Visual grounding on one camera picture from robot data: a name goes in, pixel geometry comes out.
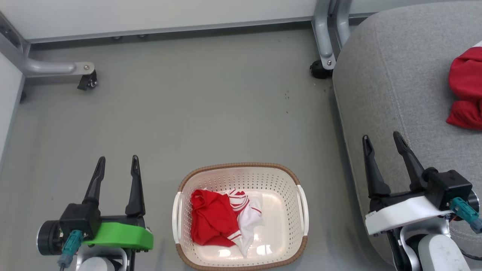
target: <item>basket bottom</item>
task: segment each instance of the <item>basket bottom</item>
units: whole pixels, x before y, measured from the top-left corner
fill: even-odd
[[[205,266],[238,267],[268,264],[290,258],[301,244],[292,242],[288,226],[288,214],[284,199],[270,190],[257,191],[263,194],[262,224],[254,229],[254,242],[250,246],[247,258],[243,258],[237,246],[200,246],[195,245],[199,260]]]

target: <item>gray metal leg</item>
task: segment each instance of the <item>gray metal leg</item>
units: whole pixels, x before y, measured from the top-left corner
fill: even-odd
[[[339,38],[340,47],[345,45],[350,36],[350,28],[348,25],[348,15],[350,13],[352,0],[338,0],[335,5],[333,15],[336,21],[336,32]]]
[[[318,0],[315,7],[315,14],[311,24],[315,33],[316,44],[320,53],[323,68],[331,70],[335,67],[335,55],[331,46],[330,34],[328,33],[328,11],[329,0]]]
[[[26,77],[55,75],[90,75],[95,66],[92,62],[43,62],[28,58],[29,44],[0,13],[0,53],[14,64]]]

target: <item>brown basket rim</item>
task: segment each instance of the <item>brown basket rim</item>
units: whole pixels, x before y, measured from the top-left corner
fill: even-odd
[[[227,163],[227,164],[206,166],[206,167],[202,167],[202,168],[198,168],[196,170],[193,170],[181,182],[181,185],[179,185],[178,192],[182,192],[182,190],[184,189],[184,186],[186,185],[187,181],[189,181],[196,174],[199,174],[201,172],[210,171],[210,170],[234,168],[234,167],[271,167],[271,168],[277,168],[277,169],[280,169],[280,170],[286,172],[291,177],[291,179],[293,179],[293,181],[295,182],[296,185],[300,184],[296,175],[290,169],[288,169],[287,167],[285,167],[283,165],[280,165],[280,164],[276,164],[276,163]],[[254,266],[241,266],[241,267],[214,267],[214,266],[203,266],[203,265],[195,264],[186,257],[186,254],[184,254],[184,251],[182,250],[181,244],[176,244],[176,250],[177,250],[177,253],[181,257],[183,262],[185,262],[189,267],[194,268],[194,269],[199,270],[199,271],[256,271],[256,270],[265,270],[265,269],[270,269],[270,268],[281,267],[281,266],[285,266],[285,265],[293,263],[303,254],[303,252],[305,251],[307,242],[308,242],[308,236],[303,236],[303,238],[301,240],[301,245],[300,245],[298,251],[291,258],[286,259],[284,261],[273,262],[273,263],[262,264],[262,265],[254,265]]]

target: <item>robotic arm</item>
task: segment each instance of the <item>robotic arm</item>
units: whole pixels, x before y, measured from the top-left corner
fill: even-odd
[[[371,199],[365,220],[368,233],[388,236],[398,271],[468,271],[466,254],[450,238],[449,222],[465,220],[475,233],[482,232],[472,184],[455,170],[424,169],[399,132],[393,139],[410,176],[410,191],[391,193],[376,165],[370,138],[363,136]]]
[[[59,220],[46,221],[37,235],[42,255],[60,255],[63,271],[77,254],[76,271],[134,271],[135,254],[147,252],[154,236],[146,227],[139,158],[132,157],[131,194],[124,216],[101,216],[100,185],[104,179],[105,157],[97,162],[84,200],[71,203]]]

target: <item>green plastic bracket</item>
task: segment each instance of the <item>green plastic bracket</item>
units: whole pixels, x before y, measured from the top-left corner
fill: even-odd
[[[93,240],[84,241],[83,243],[106,247],[152,250],[154,247],[154,235],[147,229],[139,226],[106,222],[100,225],[99,232]]]

